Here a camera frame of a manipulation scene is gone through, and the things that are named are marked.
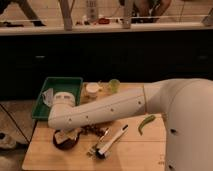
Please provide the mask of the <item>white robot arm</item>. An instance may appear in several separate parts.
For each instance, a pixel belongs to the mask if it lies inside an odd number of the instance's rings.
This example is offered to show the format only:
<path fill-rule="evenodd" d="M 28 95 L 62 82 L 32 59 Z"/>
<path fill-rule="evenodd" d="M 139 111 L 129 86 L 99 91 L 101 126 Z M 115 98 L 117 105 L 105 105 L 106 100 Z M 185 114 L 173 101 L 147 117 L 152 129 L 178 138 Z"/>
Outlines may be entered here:
<path fill-rule="evenodd" d="M 213 171 L 213 81 L 168 79 L 145 83 L 76 106 L 54 96 L 48 125 L 72 130 L 142 114 L 166 116 L 165 171 Z"/>

